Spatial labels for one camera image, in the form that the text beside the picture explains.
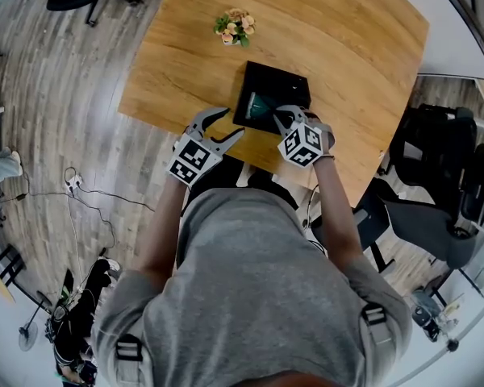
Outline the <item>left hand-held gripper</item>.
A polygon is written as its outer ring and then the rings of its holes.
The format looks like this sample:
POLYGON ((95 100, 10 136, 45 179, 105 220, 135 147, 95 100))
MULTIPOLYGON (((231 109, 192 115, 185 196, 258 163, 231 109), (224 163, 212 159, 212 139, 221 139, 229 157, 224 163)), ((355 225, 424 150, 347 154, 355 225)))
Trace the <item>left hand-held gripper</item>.
POLYGON ((240 127, 222 139, 210 138, 212 152, 202 142, 209 126, 221 119, 230 111, 229 107, 210 107, 198 112, 187 127, 187 134, 174 145, 173 156, 167 165, 167 173, 186 186, 193 186, 197 180, 207 174, 222 161, 216 154, 225 154, 239 139, 245 129, 240 127))

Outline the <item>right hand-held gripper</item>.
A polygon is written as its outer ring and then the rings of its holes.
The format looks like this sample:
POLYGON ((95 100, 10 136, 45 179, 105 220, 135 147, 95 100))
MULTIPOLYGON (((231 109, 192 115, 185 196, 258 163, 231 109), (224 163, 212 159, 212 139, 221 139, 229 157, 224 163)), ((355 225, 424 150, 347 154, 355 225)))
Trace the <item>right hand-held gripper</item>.
POLYGON ((328 151, 335 144, 330 126, 324 123, 310 125, 300 106, 284 105, 280 112, 274 113, 273 119, 283 136, 277 148, 286 162, 306 168, 320 157, 330 156, 328 151))

